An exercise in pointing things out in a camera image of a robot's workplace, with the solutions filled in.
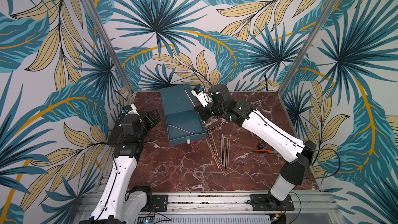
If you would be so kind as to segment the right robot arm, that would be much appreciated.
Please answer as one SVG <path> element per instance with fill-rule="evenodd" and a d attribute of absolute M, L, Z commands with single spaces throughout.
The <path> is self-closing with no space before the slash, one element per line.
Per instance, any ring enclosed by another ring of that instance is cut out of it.
<path fill-rule="evenodd" d="M 196 86 L 191 92 L 200 103 L 196 110 L 203 121 L 210 117 L 222 117 L 255 134 L 284 158 L 286 163 L 266 197 L 270 207 L 281 206 L 290 191 L 305 179 L 316 145 L 290 135 L 268 120 L 251 103 L 234 100 L 226 85 L 218 84 L 208 91 Z"/>

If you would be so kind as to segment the teal drawer cabinet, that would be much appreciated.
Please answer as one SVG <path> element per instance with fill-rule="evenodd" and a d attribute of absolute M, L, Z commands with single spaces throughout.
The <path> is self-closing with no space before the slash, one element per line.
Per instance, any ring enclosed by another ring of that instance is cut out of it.
<path fill-rule="evenodd" d="M 195 105 L 197 105 L 196 97 L 191 93 L 192 87 L 190 84 L 183 84 L 160 90 L 164 114 L 166 116 L 194 110 L 184 90 L 188 92 Z"/>

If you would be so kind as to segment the teal top drawer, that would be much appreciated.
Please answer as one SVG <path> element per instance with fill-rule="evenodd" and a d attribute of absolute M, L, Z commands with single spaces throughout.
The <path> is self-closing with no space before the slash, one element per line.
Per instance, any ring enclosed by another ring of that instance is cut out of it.
<path fill-rule="evenodd" d="M 206 138 L 203 121 L 195 110 L 165 116 L 171 146 L 191 144 Z M 169 124 L 195 133 L 190 135 L 169 127 Z"/>

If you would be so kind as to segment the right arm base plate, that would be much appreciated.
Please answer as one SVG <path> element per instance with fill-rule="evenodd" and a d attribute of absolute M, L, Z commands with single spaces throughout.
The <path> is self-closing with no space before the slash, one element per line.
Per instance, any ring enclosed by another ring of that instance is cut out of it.
<path fill-rule="evenodd" d="M 279 201 L 269 194 L 251 194 L 247 203 L 252 206 L 253 211 L 293 211 L 295 210 L 291 196 L 288 195 L 284 201 Z"/>

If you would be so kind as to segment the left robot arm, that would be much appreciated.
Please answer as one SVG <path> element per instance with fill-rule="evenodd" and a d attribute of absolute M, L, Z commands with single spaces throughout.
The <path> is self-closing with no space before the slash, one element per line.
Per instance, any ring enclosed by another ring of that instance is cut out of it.
<path fill-rule="evenodd" d="M 158 110 L 138 111 L 135 105 L 122 108 L 110 137 L 114 149 L 112 171 L 98 204 L 82 224 L 133 224 L 152 204 L 149 186 L 128 185 L 142 154 L 147 133 L 161 121 Z"/>

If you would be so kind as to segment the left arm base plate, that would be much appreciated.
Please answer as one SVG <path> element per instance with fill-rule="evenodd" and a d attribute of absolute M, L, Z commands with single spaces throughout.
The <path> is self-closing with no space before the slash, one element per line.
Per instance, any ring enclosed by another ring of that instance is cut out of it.
<path fill-rule="evenodd" d="M 147 201 L 140 212 L 166 212 L 168 207 L 168 195 L 153 195 Z"/>

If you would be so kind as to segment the pink pencil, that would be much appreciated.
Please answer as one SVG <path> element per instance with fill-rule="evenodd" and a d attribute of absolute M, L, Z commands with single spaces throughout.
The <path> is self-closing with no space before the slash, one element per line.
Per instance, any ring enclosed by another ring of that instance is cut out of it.
<path fill-rule="evenodd" d="M 195 103 L 193 102 L 193 100 L 191 99 L 191 97 L 190 97 L 190 95 L 188 94 L 188 92 L 187 92 L 186 90 L 184 90 L 184 92 L 185 92 L 186 96 L 188 97 L 188 100 L 190 101 L 190 103 L 192 104 L 192 106 L 195 108 L 196 105 L 195 105 Z"/>
<path fill-rule="evenodd" d="M 188 130 L 185 130 L 185 129 L 176 127 L 176 126 L 171 125 L 171 124 L 169 124 L 169 127 L 172 127 L 172 128 L 174 128 L 174 129 L 179 130 L 179 131 L 182 131 L 182 132 L 184 132 L 184 133 L 188 133 L 188 134 L 190 134 L 190 135 L 195 135 L 195 133 L 193 133 L 193 132 L 190 132 L 190 131 L 188 131 Z"/>

